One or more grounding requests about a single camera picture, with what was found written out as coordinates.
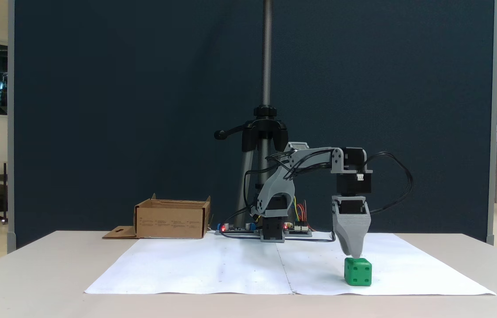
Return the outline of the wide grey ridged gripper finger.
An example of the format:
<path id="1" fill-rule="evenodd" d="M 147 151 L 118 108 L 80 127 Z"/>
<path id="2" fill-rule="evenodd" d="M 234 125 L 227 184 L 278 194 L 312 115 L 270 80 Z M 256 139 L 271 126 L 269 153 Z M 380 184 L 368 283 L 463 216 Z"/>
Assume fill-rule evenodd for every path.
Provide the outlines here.
<path id="1" fill-rule="evenodd" d="M 346 256 L 360 258 L 363 253 L 364 238 L 370 228 L 370 211 L 367 215 L 333 215 L 333 232 L 339 240 Z"/>

